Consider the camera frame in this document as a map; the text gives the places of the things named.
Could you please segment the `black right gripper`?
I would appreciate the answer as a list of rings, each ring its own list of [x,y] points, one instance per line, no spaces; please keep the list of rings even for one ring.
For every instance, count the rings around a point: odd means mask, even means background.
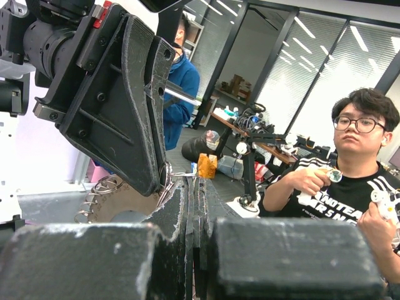
[[[77,25],[49,27],[41,61],[51,83],[34,115],[143,196],[160,187],[164,89],[175,50],[117,3]]]

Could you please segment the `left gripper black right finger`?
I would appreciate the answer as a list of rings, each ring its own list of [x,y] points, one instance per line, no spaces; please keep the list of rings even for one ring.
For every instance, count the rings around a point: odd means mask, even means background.
[[[368,244],[337,221],[250,218],[195,185],[199,242],[194,260],[201,299],[382,299]]]

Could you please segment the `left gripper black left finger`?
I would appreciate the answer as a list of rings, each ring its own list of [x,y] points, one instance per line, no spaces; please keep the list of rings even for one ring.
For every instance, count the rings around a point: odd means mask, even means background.
[[[192,198],[179,179],[143,222],[22,227],[1,254],[1,298],[191,299]]]

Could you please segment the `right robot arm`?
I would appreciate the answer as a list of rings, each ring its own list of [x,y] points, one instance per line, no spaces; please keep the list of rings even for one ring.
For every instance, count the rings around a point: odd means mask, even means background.
[[[1,59],[33,66],[47,89],[35,115],[143,196],[159,191],[164,177],[163,97],[174,55],[115,2],[1,8]]]

